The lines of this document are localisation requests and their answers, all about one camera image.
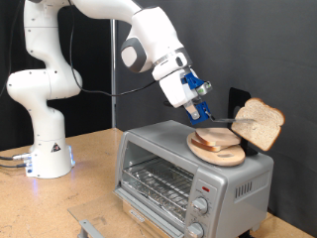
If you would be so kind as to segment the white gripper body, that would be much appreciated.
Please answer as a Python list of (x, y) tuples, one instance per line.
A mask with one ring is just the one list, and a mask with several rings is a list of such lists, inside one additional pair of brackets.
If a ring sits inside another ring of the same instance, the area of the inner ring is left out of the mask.
[(187, 83), (181, 82), (189, 73), (191, 69), (184, 54), (176, 54), (163, 60), (153, 70), (154, 79), (158, 81), (169, 103), (175, 108), (198, 96)]

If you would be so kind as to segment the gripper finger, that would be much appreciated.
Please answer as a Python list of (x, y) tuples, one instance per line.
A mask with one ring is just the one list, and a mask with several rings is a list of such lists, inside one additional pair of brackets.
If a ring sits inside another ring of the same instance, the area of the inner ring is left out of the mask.
[(184, 104), (184, 108), (193, 120), (197, 120), (200, 118), (200, 114), (191, 100)]

